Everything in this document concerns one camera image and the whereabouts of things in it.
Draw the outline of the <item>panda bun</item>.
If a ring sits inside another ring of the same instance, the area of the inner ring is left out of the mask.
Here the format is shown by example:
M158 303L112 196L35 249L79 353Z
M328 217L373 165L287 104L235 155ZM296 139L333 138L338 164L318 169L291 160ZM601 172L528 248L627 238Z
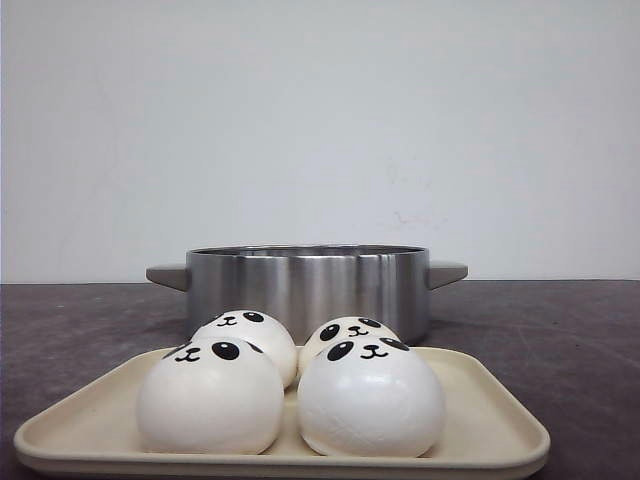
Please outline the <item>panda bun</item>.
M259 454L275 441L284 386L275 364L245 340L192 340L145 375L136 401L143 448L162 453Z
M295 379L298 350L288 330L275 318L255 310L233 310L214 316L192 340L237 337L259 347L276 365L284 388Z
M298 373L302 374L309 362L332 342L360 337L399 337L381 322L361 316L344 316L331 319L319 326L299 350Z
M301 374L297 414L319 454L419 457L443 433L445 394L428 362L402 342L343 339Z

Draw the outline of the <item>stainless steel steamer pot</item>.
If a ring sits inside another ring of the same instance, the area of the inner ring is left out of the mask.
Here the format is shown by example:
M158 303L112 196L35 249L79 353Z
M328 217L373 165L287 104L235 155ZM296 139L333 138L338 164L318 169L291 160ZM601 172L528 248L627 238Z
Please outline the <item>stainless steel steamer pot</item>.
M212 247L146 270L149 281L185 293L188 335L216 314L252 309L279 320L299 345L343 316L420 340L429 331L431 291L467 274L467 265L433 260L424 247L397 245Z

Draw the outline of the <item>beige rectangular tray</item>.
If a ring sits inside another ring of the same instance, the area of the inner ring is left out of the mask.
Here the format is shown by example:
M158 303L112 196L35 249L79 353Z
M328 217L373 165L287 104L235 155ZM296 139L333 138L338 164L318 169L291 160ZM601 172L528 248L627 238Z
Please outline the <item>beige rectangular tray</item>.
M296 390L277 440L261 455L155 454L141 448L134 403L159 350L137 355L27 420L14 435L19 461L63 479L522 479L542 468L545 427L477 359L416 348L446 395L440 440L420 458L328 457L297 430Z

